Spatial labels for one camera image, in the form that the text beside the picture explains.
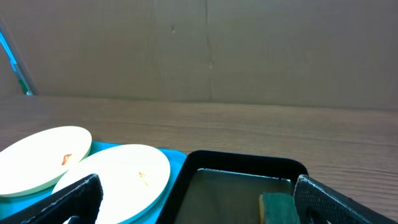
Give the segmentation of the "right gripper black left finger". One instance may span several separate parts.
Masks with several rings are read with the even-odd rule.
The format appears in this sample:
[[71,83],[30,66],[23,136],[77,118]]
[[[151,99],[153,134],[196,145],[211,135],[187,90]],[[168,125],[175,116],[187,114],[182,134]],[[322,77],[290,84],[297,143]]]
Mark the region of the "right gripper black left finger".
[[1,224],[94,223],[103,188],[96,174],[72,183],[51,196],[1,220]]

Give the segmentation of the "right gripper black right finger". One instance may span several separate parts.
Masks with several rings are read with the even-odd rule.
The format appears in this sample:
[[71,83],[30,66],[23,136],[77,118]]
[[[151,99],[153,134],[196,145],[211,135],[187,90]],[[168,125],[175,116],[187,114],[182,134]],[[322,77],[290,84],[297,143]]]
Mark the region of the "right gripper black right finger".
[[294,203],[301,223],[396,224],[308,175],[298,177]]

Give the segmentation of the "green and yellow sponge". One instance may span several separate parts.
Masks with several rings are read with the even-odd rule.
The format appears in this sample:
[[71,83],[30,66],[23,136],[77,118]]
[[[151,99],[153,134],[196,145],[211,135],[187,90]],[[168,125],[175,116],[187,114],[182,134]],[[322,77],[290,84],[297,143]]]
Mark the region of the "green and yellow sponge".
[[260,224],[300,224],[294,198],[284,193],[264,192],[259,196]]

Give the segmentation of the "black water tray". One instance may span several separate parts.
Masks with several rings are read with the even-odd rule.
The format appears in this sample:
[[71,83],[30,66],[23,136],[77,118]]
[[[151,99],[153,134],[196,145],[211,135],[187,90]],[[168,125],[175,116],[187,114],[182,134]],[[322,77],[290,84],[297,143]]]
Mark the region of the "black water tray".
[[157,223],[259,223],[264,192],[293,194],[307,168],[293,159],[216,151],[190,153]]

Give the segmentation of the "teal plastic tray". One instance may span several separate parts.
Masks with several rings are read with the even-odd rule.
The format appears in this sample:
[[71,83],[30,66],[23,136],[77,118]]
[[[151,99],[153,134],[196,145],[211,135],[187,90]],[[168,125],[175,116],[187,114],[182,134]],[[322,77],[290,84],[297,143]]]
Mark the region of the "teal plastic tray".
[[[164,203],[169,196],[171,188],[173,187],[175,180],[182,168],[182,165],[187,158],[187,155],[180,152],[174,151],[170,149],[161,149],[167,159],[170,162],[170,179],[165,188],[165,192],[159,197],[158,201],[146,211],[143,215],[133,220],[133,224],[153,224],[159,217],[160,211],[162,210]],[[11,197],[11,198],[2,198],[1,197],[1,219],[5,219],[21,210],[47,198],[52,194],[54,186],[50,186],[49,188],[43,189],[39,192],[36,192],[31,195],[25,195],[21,197]]]

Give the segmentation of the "white plate with red stain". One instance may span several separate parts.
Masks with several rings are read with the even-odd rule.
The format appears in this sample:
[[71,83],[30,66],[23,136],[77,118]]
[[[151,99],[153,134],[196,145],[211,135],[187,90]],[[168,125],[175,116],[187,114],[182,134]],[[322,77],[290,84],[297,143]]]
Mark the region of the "white plate with red stain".
[[55,185],[91,149],[91,133],[61,126],[27,136],[1,151],[1,197],[20,197]]

